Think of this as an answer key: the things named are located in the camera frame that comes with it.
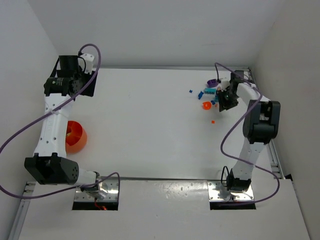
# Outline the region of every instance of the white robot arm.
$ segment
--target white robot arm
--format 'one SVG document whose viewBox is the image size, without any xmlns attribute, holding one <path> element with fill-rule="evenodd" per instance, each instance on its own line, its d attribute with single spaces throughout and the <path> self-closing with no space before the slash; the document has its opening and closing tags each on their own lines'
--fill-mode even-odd
<svg viewBox="0 0 320 240">
<path fill-rule="evenodd" d="M 61 55 L 60 70 L 54 69 L 44 84 L 44 112 L 52 112 L 52 115 L 43 121 L 33 157 L 27 157 L 24 161 L 25 168 L 42 185 L 90 185 L 99 176 L 96 172 L 79 168 L 78 163 L 66 158 L 66 132 L 74 101 L 53 112 L 89 81 L 94 73 L 93 61 L 94 56 L 87 53 L 80 56 Z M 82 95 L 92 97 L 95 84 L 96 79 Z"/>
<path fill-rule="evenodd" d="M 238 71 L 237 74 L 243 76 L 243 71 Z M 255 84 L 252 83 L 250 86 L 233 73 L 229 83 L 226 89 L 217 91 L 220 112 L 238 105 L 237 98 L 241 98 L 249 108 L 260 97 L 260 94 L 254 90 Z M 232 192 L 248 190 L 259 154 L 278 134 L 279 117 L 280 103 L 270 101 L 265 96 L 262 96 L 255 108 L 245 117 L 242 128 L 244 143 L 239 158 L 251 164 L 237 161 L 226 178 L 227 190 Z"/>
</svg>

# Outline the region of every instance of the metal mounting plate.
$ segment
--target metal mounting plate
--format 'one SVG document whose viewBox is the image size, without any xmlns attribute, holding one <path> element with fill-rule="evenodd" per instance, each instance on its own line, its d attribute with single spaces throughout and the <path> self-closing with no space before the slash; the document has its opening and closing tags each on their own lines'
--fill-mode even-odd
<svg viewBox="0 0 320 240">
<path fill-rule="evenodd" d="M 107 195 L 103 200 L 97 200 L 96 202 L 102 203 L 116 203 L 118 201 L 119 184 L 117 179 L 107 179 L 103 181 L 107 185 Z M 88 195 L 86 192 L 82 192 L 79 187 L 75 189 L 74 202 L 75 203 L 93 203 L 95 199 Z"/>
<path fill-rule="evenodd" d="M 254 201 L 254 192 L 250 185 L 246 192 L 231 192 L 227 191 L 220 181 L 208 181 L 208 193 L 209 201 L 211 203 L 237 203 L 237 202 L 248 202 Z"/>
</svg>

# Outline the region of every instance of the white table surface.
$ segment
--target white table surface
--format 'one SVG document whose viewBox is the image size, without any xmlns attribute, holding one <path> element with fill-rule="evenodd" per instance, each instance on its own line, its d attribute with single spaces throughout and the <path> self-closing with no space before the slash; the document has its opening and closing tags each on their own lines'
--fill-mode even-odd
<svg viewBox="0 0 320 240">
<path fill-rule="evenodd" d="M 101 175 L 219 179 L 223 166 L 236 162 L 221 154 L 220 143 L 247 106 L 239 99 L 228 111 L 204 110 L 213 97 L 198 100 L 198 93 L 216 77 L 212 70 L 101 69 L 94 97 L 80 96 L 73 105 L 69 119 L 82 124 L 88 142 L 68 158 Z M 220 71 L 220 78 L 229 81 L 230 73 Z M 226 152 L 239 156 L 243 140 L 241 123 Z M 258 165 L 270 169 L 267 149 Z M 253 177 L 271 176 L 255 169 Z"/>
<path fill-rule="evenodd" d="M 74 190 L 31 201 L 19 240 L 308 240 L 290 180 L 256 210 L 210 210 L 206 181 L 121 181 L 118 211 L 71 210 Z M 62 186 L 37 185 L 34 195 Z M 256 199 L 276 181 L 256 179 Z"/>
<path fill-rule="evenodd" d="M 222 113 L 203 110 L 212 98 L 197 95 L 215 77 L 203 70 L 100 70 L 95 96 L 77 98 L 70 117 L 87 131 L 87 146 L 68 158 L 102 175 L 220 178 L 223 166 L 235 163 L 220 153 L 220 142 L 247 107 L 240 100 Z M 225 149 L 238 156 L 242 145 L 240 126 Z M 270 169 L 269 160 L 265 149 L 258 165 Z M 122 180 L 118 211 L 72 210 L 74 190 L 34 199 L 19 239 L 309 239 L 291 181 L 281 180 L 279 193 L 256 210 L 210 210 L 206 186 L 204 180 Z M 276 186 L 268 174 L 253 171 L 256 200 Z M 33 195 L 62 188 L 37 184 Z"/>
</svg>

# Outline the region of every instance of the cable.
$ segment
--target cable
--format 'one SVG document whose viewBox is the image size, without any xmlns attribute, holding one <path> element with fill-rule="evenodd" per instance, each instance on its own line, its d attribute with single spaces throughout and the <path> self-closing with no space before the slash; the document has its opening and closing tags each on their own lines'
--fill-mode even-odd
<svg viewBox="0 0 320 240">
<path fill-rule="evenodd" d="M 227 186 L 225 186 L 225 185 L 223 184 L 223 179 L 224 179 L 225 169 L 226 169 L 226 172 L 228 173 L 228 175 L 227 175 L 227 176 L 229 176 L 229 174 L 230 174 L 228 167 L 227 167 L 227 166 L 224 166 L 224 167 L 223 167 L 223 169 L 222 169 L 222 173 L 221 173 L 221 180 L 220 180 L 220 182 L 221 182 L 221 185 L 222 185 L 222 186 L 224 186 L 224 187 L 226 188 Z"/>
<path fill-rule="evenodd" d="M 94 199 L 94 206 L 97 207 L 100 210 L 107 210 L 107 208 L 105 206 L 99 206 L 97 204 L 97 198 Z"/>
<path fill-rule="evenodd" d="M 54 78 L 56 76 L 58 63 L 59 63 L 59 58 L 55 62 L 55 65 L 54 65 L 52 72 L 50 74 L 50 78 Z"/>
<path fill-rule="evenodd" d="M 246 84 L 248 84 L 249 86 L 251 86 L 252 84 L 244 79 L 243 77 L 241 77 L 239 74 L 237 74 L 235 71 L 231 70 L 230 68 L 216 62 L 214 64 L 215 66 L 215 69 L 216 69 L 216 74 L 217 74 L 217 77 L 219 78 L 219 72 L 218 72 L 218 68 L 217 68 L 217 65 L 219 65 L 220 67 L 223 67 L 224 69 L 228 70 L 229 72 L 235 74 L 236 76 L 238 76 L 240 79 L 242 79 Z M 220 145 L 220 151 L 223 155 L 229 157 L 229 158 L 232 158 L 232 159 L 235 159 L 235 160 L 238 160 L 238 161 L 241 161 L 243 163 L 246 163 L 246 164 L 249 164 L 249 165 L 254 165 L 252 164 L 251 162 L 249 161 L 246 161 L 244 159 L 241 159 L 239 157 L 236 157 L 236 156 L 232 156 L 232 155 L 229 155 L 227 154 L 225 151 L 224 151 L 224 144 L 227 140 L 227 138 L 229 137 L 229 135 L 233 132 L 233 130 L 235 130 L 235 128 L 241 123 L 241 121 L 256 107 L 256 105 L 260 102 L 260 100 L 262 99 L 263 95 L 262 93 L 260 92 L 259 89 L 257 89 L 256 87 L 253 87 L 253 89 L 260 94 L 259 98 L 254 102 L 254 104 L 242 115 L 242 117 L 233 125 L 233 127 L 231 127 L 231 129 L 226 133 L 225 137 L 223 138 L 222 142 L 221 142 L 221 145 Z M 252 204 L 252 203 L 261 203 L 263 201 L 266 201 L 268 199 L 271 199 L 274 195 L 276 195 L 280 189 L 280 180 L 279 178 L 272 172 L 272 171 L 269 171 L 268 169 L 265 169 L 263 167 L 260 167 L 260 166 L 257 166 L 257 165 L 254 165 L 257 169 L 260 169 L 266 173 L 269 173 L 271 174 L 272 176 L 274 176 L 274 178 L 276 179 L 277 181 L 277 187 L 276 187 L 276 190 L 269 196 L 265 197 L 265 198 L 262 198 L 262 199 L 259 199 L 259 200 L 256 200 L 256 201 L 250 201 L 250 202 L 242 202 L 242 203 L 231 203 L 231 204 L 226 204 L 224 203 L 223 205 L 226 206 L 226 205 L 248 205 L 248 204 Z"/>
<path fill-rule="evenodd" d="M 19 134 L 21 134 L 22 132 L 24 132 L 25 130 L 27 130 L 28 128 L 30 128 L 31 126 L 33 126 L 34 124 L 44 120 L 45 118 L 49 117 L 51 114 L 53 114 L 53 112 L 55 111 L 58 111 L 59 109 L 63 108 L 65 105 L 67 105 L 68 103 L 70 103 L 71 101 L 75 100 L 75 98 L 77 96 L 79 96 L 91 83 L 92 81 L 96 78 L 97 74 L 98 74 L 98 71 L 100 69 L 100 66 L 101 66 L 101 52 L 99 50 L 99 48 L 92 44 L 92 43 L 88 43 L 88 44 L 85 44 L 83 45 L 79 52 L 81 52 L 84 48 L 86 47 L 94 47 L 98 53 L 98 63 L 97 63 L 97 66 L 96 66 L 96 70 L 95 72 L 93 73 L 92 77 L 90 78 L 90 80 L 75 94 L 73 95 L 71 98 L 69 98 L 67 101 L 63 102 L 62 104 L 60 104 L 59 106 L 57 106 L 55 109 L 53 109 L 53 111 L 49 111 L 48 113 L 46 113 L 45 115 L 37 118 L 36 120 L 32 121 L 31 123 L 27 124 L 26 126 L 24 126 L 23 128 L 21 128 L 20 130 L 18 130 L 16 133 L 14 133 L 11 137 L 9 137 L 3 144 L 2 146 L 0 147 L 0 154 L 2 153 L 2 151 L 4 150 L 4 148 L 8 145 L 8 143 L 10 143 L 15 137 L 17 137 Z M 58 65 L 58 62 L 59 62 L 59 59 L 57 60 L 56 64 L 55 64 L 55 67 L 52 71 L 51 74 L 55 73 L 55 69 Z M 96 183 L 94 184 L 89 184 L 89 185 L 83 185 L 82 187 L 86 187 L 86 186 L 94 186 L 94 185 L 97 185 L 101 182 L 103 182 L 104 180 L 108 179 L 109 177 L 111 177 L 112 175 L 117 175 L 118 176 L 118 185 L 119 185 L 119 188 L 118 188 L 118 203 L 119 203 L 119 194 L 120 194 L 120 175 L 119 173 L 117 172 L 114 172 L 106 177 L 103 177 L 101 178 L 99 181 L 97 181 Z M 68 191 L 68 190 L 71 190 L 71 189 L 75 189 L 76 186 L 71 186 L 71 187 L 68 187 L 68 188 L 65 188 L 65 189 L 62 189 L 62 190 L 58 190 L 58 191 L 54 191 L 54 192 L 50 192 L 50 193 L 47 193 L 47 194 L 43 194 L 43 195 L 39 195 L 39 196 L 21 196 L 21 195 L 16 195 L 16 194 L 13 194 L 9 191 L 7 191 L 6 189 L 4 189 L 2 187 L 2 185 L 0 185 L 0 191 L 2 191 L 3 193 L 7 194 L 8 196 L 10 197 L 13 197 L 13 198 L 17 198 L 17 199 L 40 199 L 40 198 L 44 198 L 44 197 L 47 197 L 47 196 L 50 196 L 50 195 L 54 195 L 54 194 L 58 194 L 58 193 L 62 193 L 64 191 Z"/>
<path fill-rule="evenodd" d="M 87 63 L 86 63 L 86 60 L 82 57 L 82 56 L 78 56 L 78 59 L 82 59 L 83 62 L 84 62 L 84 69 L 83 69 L 83 72 L 85 73 L 86 72 L 86 69 L 87 69 Z"/>
</svg>

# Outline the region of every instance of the white wall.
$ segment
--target white wall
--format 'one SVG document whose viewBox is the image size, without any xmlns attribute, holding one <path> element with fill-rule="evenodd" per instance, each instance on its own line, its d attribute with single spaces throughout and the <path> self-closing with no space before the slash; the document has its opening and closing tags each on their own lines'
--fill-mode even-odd
<svg viewBox="0 0 320 240">
<path fill-rule="evenodd" d="M 27 0 L 0 0 L 0 143 L 43 113 L 43 84 L 58 57 Z M 0 155 L 0 184 L 21 194 L 32 177 L 24 169 L 41 124 Z M 0 192 L 0 240 L 7 239 L 19 200 Z"/>
<path fill-rule="evenodd" d="M 255 63 L 259 87 L 281 103 L 275 140 L 313 239 L 320 217 L 320 1 L 288 0 Z"/>
<path fill-rule="evenodd" d="M 248 66 L 284 0 L 28 0 L 58 53 L 103 66 Z"/>
</svg>

